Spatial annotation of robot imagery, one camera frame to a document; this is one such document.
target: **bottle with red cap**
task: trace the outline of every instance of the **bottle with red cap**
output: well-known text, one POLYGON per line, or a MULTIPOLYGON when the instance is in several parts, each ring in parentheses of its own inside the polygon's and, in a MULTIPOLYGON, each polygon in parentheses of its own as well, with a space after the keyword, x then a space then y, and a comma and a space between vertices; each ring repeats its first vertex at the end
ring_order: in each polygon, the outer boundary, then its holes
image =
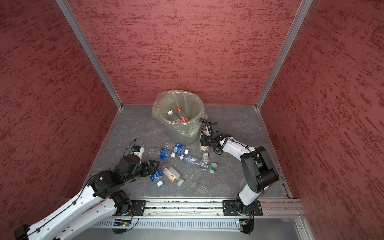
POLYGON ((181 123, 189 122, 187 115, 181 110, 181 107, 176 108, 179 112, 179 119, 181 123))

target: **gray floor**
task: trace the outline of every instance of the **gray floor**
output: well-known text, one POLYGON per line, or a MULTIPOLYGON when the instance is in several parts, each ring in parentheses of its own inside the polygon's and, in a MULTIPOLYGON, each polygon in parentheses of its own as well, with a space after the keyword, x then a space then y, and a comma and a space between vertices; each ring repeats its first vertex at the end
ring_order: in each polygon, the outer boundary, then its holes
POLYGON ((165 229, 132 229, 122 235, 112 232, 111 229, 87 229, 75 240, 201 240, 201 239, 241 239, 241 240, 299 240, 297 227, 293 219, 255 219, 255 228, 250 235, 238 232, 223 231, 187 231, 187 230, 165 230, 165 229))
MULTIPOLYGON (((209 116, 208 119, 218 122, 223 133, 228 133, 236 140, 249 146, 267 148, 252 106, 206 106, 205 109, 209 116)), ((152 117, 152 106, 124 106, 106 149, 99 162, 96 163, 92 175, 101 170, 114 168, 127 145, 137 137, 136 144, 144 146, 144 149, 145 147, 163 147, 164 141, 168 139, 164 126, 152 117)), ((201 157, 198 140, 188 146, 188 149, 190 149, 190 155, 201 157)), ((245 185, 240 161, 228 153, 216 155, 211 148, 209 158, 210 161, 218 164, 215 181, 209 192, 203 192, 197 187, 205 171, 190 166, 179 159, 172 159, 168 162, 183 175, 185 183, 181 187, 165 179, 164 186, 158 188, 149 177, 143 177, 136 182, 126 184, 122 189, 131 197, 234 198, 245 185)), ((142 160, 148 160, 145 153, 142 160)), ((287 198, 287 194, 283 184, 276 182, 261 197, 287 198)))

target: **blue bottle label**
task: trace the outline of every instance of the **blue bottle label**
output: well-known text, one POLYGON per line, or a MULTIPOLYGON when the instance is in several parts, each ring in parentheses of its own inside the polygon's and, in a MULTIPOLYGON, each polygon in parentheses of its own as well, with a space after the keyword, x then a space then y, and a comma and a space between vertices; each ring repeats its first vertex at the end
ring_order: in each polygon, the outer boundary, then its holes
POLYGON ((174 152, 177 154, 181 154, 181 150, 183 149, 184 145, 181 145, 180 143, 176 144, 174 152))
POLYGON ((151 180, 152 180, 152 182, 153 182, 153 180, 155 180, 155 179, 157 179, 157 178, 159 178, 159 177, 161 177, 161 176, 162 176, 162 175, 161 175, 160 170, 157 170, 157 171, 155 172, 155 174, 151 175, 151 180))
POLYGON ((162 149, 162 150, 160 151, 160 158, 161 158, 161 159, 168 159, 168 152, 169 152, 169 150, 167 150, 167 149, 162 149))

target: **trash can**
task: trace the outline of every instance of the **trash can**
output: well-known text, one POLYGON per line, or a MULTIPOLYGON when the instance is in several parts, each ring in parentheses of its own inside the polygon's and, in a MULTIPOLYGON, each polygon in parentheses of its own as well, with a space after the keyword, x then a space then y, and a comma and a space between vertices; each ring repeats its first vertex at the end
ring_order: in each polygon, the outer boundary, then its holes
POLYGON ((165 125, 168 137, 172 142, 185 146, 191 145, 197 139, 202 123, 199 118, 207 119, 203 101, 194 93, 183 90, 170 90, 159 93, 152 107, 152 115, 165 125), (181 107, 188 116, 189 122, 173 123, 168 121, 167 112, 181 107))

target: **bottle label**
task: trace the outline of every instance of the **bottle label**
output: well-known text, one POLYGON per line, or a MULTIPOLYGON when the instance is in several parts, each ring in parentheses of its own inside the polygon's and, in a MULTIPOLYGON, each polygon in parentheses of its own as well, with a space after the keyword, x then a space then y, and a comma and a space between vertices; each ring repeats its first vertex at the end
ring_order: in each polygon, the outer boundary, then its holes
POLYGON ((180 122, 189 122, 189 119, 188 119, 188 117, 185 117, 185 118, 180 119, 180 122))
POLYGON ((168 168, 164 168, 164 174, 168 177, 169 180, 171 180, 171 182, 173 182, 173 180, 175 180, 176 176, 171 173, 171 171, 168 169, 168 168))
POLYGON ((177 154, 181 154, 181 150, 183 149, 184 145, 181 145, 180 143, 176 144, 174 152, 177 154))
POLYGON ((160 158, 161 158, 161 159, 168 159, 168 152, 169 152, 169 150, 167 150, 167 149, 162 149, 162 150, 160 151, 160 158))
POLYGON ((155 172, 155 174, 151 175, 151 180, 152 180, 152 182, 153 182, 153 180, 155 180, 155 179, 157 179, 157 178, 159 178, 159 177, 161 177, 161 176, 162 176, 162 175, 161 175, 160 170, 157 170, 157 171, 155 172))

